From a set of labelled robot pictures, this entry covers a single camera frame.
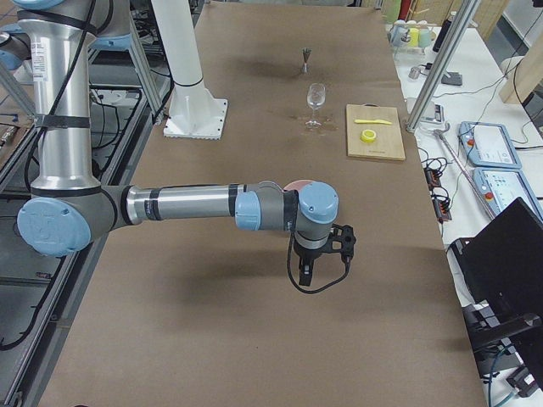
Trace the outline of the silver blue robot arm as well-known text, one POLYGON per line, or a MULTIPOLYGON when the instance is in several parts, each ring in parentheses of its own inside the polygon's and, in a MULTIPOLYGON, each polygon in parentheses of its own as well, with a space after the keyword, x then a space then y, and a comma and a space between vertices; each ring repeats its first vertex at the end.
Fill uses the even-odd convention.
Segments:
POLYGON ((18 22, 30 39, 37 132, 32 154, 40 166, 31 198, 20 209, 20 235, 37 252, 63 257, 94 240, 146 220, 230 216, 242 230, 289 233, 288 254, 299 257, 289 280, 311 293, 315 260, 339 254, 348 265, 355 237, 336 223, 339 196, 327 183, 282 188, 256 184, 140 188, 105 186, 92 173, 88 49, 129 47, 126 1, 19 1, 18 22))

